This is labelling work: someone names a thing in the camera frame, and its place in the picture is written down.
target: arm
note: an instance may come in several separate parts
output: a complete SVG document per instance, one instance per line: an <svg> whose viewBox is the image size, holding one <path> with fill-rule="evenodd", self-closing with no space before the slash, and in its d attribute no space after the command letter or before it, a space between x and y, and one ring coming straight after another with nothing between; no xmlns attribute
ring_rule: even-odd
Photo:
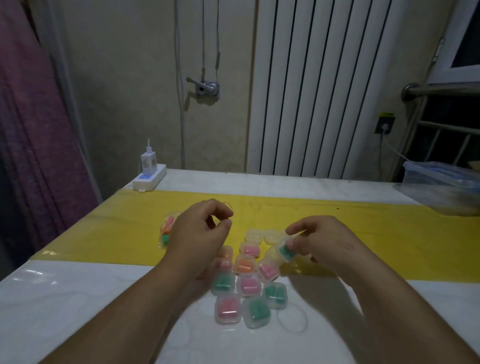
<svg viewBox="0 0 480 364"><path fill-rule="evenodd" d="M435 310L344 224L311 216L286 232L299 254L337 273L358 297L385 363L475 363L480 359Z"/></svg>
<svg viewBox="0 0 480 364"><path fill-rule="evenodd" d="M212 215L221 222L215 226ZM165 257L41 363L147 363L183 288L213 260L233 212L202 201L175 221Z"/></svg>

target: hand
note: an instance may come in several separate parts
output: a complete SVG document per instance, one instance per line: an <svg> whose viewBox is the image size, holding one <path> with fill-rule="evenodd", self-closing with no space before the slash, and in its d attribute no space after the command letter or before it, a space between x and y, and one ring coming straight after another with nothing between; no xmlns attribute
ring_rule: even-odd
<svg viewBox="0 0 480 364"><path fill-rule="evenodd" d="M212 215L220 220L216 226ZM164 259L188 278L195 278L210 265L225 242L232 216L233 211L215 199L190 206L173 224Z"/></svg>
<svg viewBox="0 0 480 364"><path fill-rule="evenodd" d="M286 242L300 255L312 255L318 262L349 280L358 269L368 267L378 258L357 236L333 216L310 216L291 224L285 232L302 234Z"/></svg>

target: table surface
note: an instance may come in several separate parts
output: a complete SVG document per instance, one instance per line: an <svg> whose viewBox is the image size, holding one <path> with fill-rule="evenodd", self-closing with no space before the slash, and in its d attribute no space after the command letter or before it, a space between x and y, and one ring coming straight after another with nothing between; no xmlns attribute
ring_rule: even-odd
<svg viewBox="0 0 480 364"><path fill-rule="evenodd" d="M156 189L415 204L390 183L240 173L169 170ZM0 363L38 362L149 269L28 261L0 282ZM157 362L375 362L372 337L350 287L334 278L290 276L278 281L287 285L289 305L272 311L271 322L258 330L243 322L217 325L215 297L204 283L194 282L173 316ZM409 283L480 353L479 284Z"/></svg>

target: wall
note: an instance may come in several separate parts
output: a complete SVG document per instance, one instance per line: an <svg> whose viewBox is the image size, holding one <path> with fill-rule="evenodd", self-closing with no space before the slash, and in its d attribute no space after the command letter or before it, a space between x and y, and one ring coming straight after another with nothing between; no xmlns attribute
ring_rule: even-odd
<svg viewBox="0 0 480 364"><path fill-rule="evenodd" d="M207 80L215 79L216 0L205 0ZM180 168L174 1L50 1L86 147L104 198L137 175L147 138L159 163ZM200 79L202 2L179 0L183 81ZM221 0L220 100L185 85L187 169L244 170L254 0Z"/></svg>
<svg viewBox="0 0 480 364"><path fill-rule="evenodd" d="M396 120L386 138L397 150L401 149L403 134L407 127L407 115L400 100L402 88L410 82L422 83L433 54L446 27L448 16L455 0L411 1L401 25L397 45L387 71L385 83L378 102L377 113L393 112ZM363 150L355 176L356 180L378 181L379 138L373 134L376 120L372 121L370 134ZM388 181L396 165L396 154L383 143L382 177Z"/></svg>

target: power strip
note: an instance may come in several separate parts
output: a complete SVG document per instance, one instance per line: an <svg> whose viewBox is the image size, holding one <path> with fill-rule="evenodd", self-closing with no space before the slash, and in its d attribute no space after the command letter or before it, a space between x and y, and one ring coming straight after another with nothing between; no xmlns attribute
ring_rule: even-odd
<svg viewBox="0 0 480 364"><path fill-rule="evenodd" d="M151 191L160 183L167 174L167 166L165 164L157 164L154 174L140 173L133 180L133 189L135 191Z"/></svg>

